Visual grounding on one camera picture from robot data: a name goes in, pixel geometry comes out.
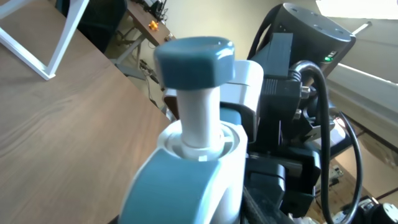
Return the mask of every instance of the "metal bolt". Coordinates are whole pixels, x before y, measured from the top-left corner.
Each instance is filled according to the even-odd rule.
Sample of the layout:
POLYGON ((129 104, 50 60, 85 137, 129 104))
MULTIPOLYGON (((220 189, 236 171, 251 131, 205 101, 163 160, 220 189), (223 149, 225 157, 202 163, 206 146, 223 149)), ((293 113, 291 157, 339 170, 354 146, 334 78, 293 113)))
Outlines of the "metal bolt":
POLYGON ((293 119, 300 119, 302 111, 300 109, 297 109, 296 112, 294 113, 293 119))
POLYGON ((308 99, 310 97, 311 88, 308 86, 301 86, 301 99, 308 99))

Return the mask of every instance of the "white cylinder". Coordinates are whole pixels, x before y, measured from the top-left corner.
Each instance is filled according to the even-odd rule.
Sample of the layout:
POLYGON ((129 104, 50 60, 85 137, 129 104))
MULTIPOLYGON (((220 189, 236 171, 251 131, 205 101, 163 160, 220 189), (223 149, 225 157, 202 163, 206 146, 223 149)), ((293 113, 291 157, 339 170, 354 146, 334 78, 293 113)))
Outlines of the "white cylinder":
POLYGON ((177 90, 182 141, 193 148, 218 147, 221 141, 220 87, 177 90))

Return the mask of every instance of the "black chair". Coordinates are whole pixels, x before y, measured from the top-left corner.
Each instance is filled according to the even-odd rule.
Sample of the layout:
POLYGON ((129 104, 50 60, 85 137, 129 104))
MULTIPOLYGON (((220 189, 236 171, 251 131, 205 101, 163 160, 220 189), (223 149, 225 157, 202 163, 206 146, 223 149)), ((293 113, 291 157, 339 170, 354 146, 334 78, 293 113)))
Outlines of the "black chair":
MULTIPOLYGON (((69 2, 57 0, 55 3, 65 17, 69 2)), ((104 53, 126 10, 126 0, 90 0, 77 28, 104 53)))

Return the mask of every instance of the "desk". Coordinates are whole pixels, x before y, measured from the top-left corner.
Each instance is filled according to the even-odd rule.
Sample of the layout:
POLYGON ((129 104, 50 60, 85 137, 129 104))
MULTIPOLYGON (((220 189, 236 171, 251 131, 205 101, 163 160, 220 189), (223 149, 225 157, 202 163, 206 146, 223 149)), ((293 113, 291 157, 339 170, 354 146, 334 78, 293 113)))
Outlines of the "desk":
MULTIPOLYGON (((0 26, 48 62, 64 23, 36 1, 0 26)), ((0 45, 0 223, 107 223, 168 123, 78 31, 49 81, 0 45)))
POLYGON ((134 40, 134 42, 130 45, 130 47, 124 51, 118 58, 110 59, 115 66, 117 66, 123 74, 139 78, 141 80, 145 80, 145 76, 139 70, 139 54, 141 51, 141 43, 148 39, 154 46, 159 46, 160 44, 164 44, 165 38, 170 34, 169 29, 163 23, 159 23, 159 30, 151 30, 149 28, 149 24, 151 21, 156 21, 155 17, 146 12, 144 8, 137 4, 136 2, 132 2, 131 0, 127 0, 127 13, 132 17, 134 27, 139 30, 141 35, 134 40), (130 55, 133 50, 137 48, 137 69, 121 65, 121 62, 130 55))

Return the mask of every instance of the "orange toy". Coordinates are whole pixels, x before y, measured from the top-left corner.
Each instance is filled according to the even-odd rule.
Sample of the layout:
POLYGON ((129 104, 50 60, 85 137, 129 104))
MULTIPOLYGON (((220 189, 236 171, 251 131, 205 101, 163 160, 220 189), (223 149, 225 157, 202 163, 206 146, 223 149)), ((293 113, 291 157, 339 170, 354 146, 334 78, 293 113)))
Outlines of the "orange toy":
POLYGON ((148 26, 151 30, 159 30, 158 25, 159 25, 158 22, 152 21, 148 26))

